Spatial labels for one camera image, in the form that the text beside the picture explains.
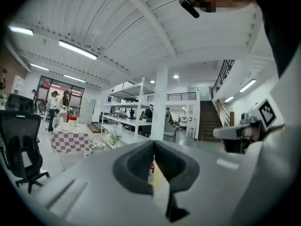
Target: white ceiling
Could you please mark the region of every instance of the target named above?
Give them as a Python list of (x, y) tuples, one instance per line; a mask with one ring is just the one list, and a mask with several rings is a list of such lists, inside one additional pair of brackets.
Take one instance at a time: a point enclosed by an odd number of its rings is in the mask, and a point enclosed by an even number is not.
[[(28, 0), (11, 25), (35, 35), (11, 34), (27, 63), (84, 79), (96, 89), (153, 77), (162, 64), (178, 66), (170, 74), (180, 73), (187, 83), (217, 78), (214, 62), (200, 61), (248, 53), (255, 13), (250, 5), (194, 19), (178, 0)], [(60, 47), (59, 40), (90, 50), (98, 60)]]

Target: red and white checkered tablecloth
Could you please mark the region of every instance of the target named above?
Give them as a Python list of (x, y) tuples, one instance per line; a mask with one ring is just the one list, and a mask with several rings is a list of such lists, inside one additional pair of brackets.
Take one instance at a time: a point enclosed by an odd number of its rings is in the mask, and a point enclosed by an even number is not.
[(53, 151), (58, 153), (78, 151), (84, 151), (85, 155), (92, 153), (86, 125), (81, 124), (70, 127), (69, 123), (64, 122), (63, 130), (58, 127), (53, 131), (51, 146)]

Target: ceiling light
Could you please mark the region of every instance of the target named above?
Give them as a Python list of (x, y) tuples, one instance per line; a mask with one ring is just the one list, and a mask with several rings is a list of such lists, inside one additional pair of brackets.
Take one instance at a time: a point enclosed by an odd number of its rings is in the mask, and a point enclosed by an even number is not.
[(37, 67), (37, 68), (42, 69), (42, 70), (47, 70), (47, 71), (49, 71), (47, 68), (42, 67), (42, 66), (38, 66), (38, 65), (34, 65), (34, 64), (31, 64), (31, 66)]
[(24, 34), (33, 36), (33, 30), (31, 30), (31, 29), (19, 28), (19, 27), (13, 27), (13, 26), (10, 26), (9, 29), (13, 32), (19, 32), (19, 33), (24, 33)]
[(64, 76), (65, 76), (65, 77), (67, 77), (67, 78), (74, 79), (74, 80), (76, 80), (76, 81), (80, 81), (80, 82), (83, 82), (83, 83), (85, 83), (85, 81), (83, 81), (83, 80), (80, 80), (80, 79), (78, 79), (78, 78), (74, 78), (74, 77), (72, 77), (72, 76), (69, 76), (69, 75), (67, 75), (67, 74), (64, 74)]
[(231, 101), (233, 99), (234, 99), (234, 96), (231, 96), (230, 98), (226, 99), (225, 102), (229, 102), (229, 101)]
[(77, 52), (77, 53), (79, 53), (79, 54), (81, 54), (81, 55), (87, 56), (87, 57), (89, 57), (89, 58), (91, 58), (91, 59), (93, 59), (93, 60), (96, 60), (96, 59), (97, 59), (97, 56), (95, 56), (95, 55), (93, 55), (93, 54), (91, 54), (91, 53), (89, 53), (89, 52), (87, 52), (87, 51), (85, 51), (85, 50), (83, 50), (83, 49), (81, 49), (81, 48), (79, 48), (79, 47), (77, 47), (77, 46), (74, 46), (74, 45), (72, 45), (72, 44), (69, 44), (69, 43), (67, 43), (67, 42), (65, 42), (65, 41), (60, 40), (60, 41), (58, 42), (58, 44), (59, 44), (60, 46), (64, 47), (64, 48), (70, 49), (70, 50), (72, 50), (72, 51), (74, 51), (74, 52)]
[(251, 80), (250, 83), (248, 83), (245, 87), (243, 87), (239, 92), (244, 92), (245, 90), (247, 90), (251, 85), (253, 85), (256, 82), (256, 80)]

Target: white floor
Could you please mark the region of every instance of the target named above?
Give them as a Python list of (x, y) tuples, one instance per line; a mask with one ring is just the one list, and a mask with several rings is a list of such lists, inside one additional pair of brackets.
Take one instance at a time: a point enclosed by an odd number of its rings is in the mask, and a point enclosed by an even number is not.
[[(42, 177), (38, 181), (41, 182), (42, 184), (47, 184), (52, 178), (55, 178), (59, 176), (61, 173), (63, 173), (63, 166), (67, 170), (68, 168), (72, 167), (74, 164), (78, 163), (84, 158), (84, 152), (76, 152), (76, 153), (61, 153), (63, 165), (61, 162), (60, 154), (59, 153), (54, 153), (53, 149), (51, 147), (50, 143), (50, 135), (47, 134), (47, 131), (45, 130), (46, 127), (41, 124), (39, 133), (38, 133), (38, 138), (40, 140), (39, 143), (39, 149), (40, 153), (43, 157), (43, 166), (41, 169), (46, 170), (50, 174), (50, 178)], [(92, 131), (89, 129), (87, 126), (88, 134), (89, 134), (89, 140), (94, 138), (96, 141), (100, 141), (100, 138), (102, 134), (93, 134)], [(95, 150), (93, 153), (101, 153), (102, 150)], [(6, 169), (6, 172), (9, 176), (9, 178), (12, 180), (12, 183), (14, 186), (15, 181), (19, 180), (20, 178), (15, 177), (11, 171), (7, 170), (4, 161), (1, 157), (1, 164), (4, 169)], [(27, 187), (28, 184), (23, 184), (22, 186), (19, 187), (19, 190), (22, 190), (24, 192), (27, 192)], [(32, 186), (32, 195), (34, 196), (38, 191), (40, 187), (37, 185)]]

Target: shelf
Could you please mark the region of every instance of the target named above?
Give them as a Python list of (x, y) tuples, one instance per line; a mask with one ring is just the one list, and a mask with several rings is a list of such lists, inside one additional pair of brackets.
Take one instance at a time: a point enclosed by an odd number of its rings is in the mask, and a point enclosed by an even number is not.
[[(139, 102), (131, 102), (131, 103), (110, 103), (105, 106), (115, 106), (117, 108), (138, 108)], [(148, 105), (141, 104), (141, 108), (149, 108)]]
[[(108, 116), (108, 115), (104, 115), (103, 117), (108, 118), (108, 119), (113, 120), (113, 121), (117, 121), (117, 122), (126, 124), (126, 125), (136, 126), (136, 120), (121, 119), (121, 118), (116, 118), (116, 117)], [(151, 122), (146, 122), (146, 123), (139, 122), (139, 126), (150, 126), (150, 125), (151, 125)]]
[(132, 144), (136, 142), (141, 142), (147, 140), (146, 137), (137, 135), (137, 138), (135, 138), (135, 133), (131, 132), (127, 129), (120, 129), (117, 125), (106, 125), (103, 124), (103, 129), (106, 129), (108, 132), (112, 133), (114, 131), (120, 131), (121, 132), (121, 141), (123, 141), (126, 144)]
[[(120, 90), (116, 90), (114, 92), (109, 93), (110, 96), (118, 97), (118, 98), (126, 98), (140, 95), (140, 86), (141, 83), (135, 84)], [(155, 90), (146, 85), (143, 86), (143, 93), (145, 95), (154, 94)]]

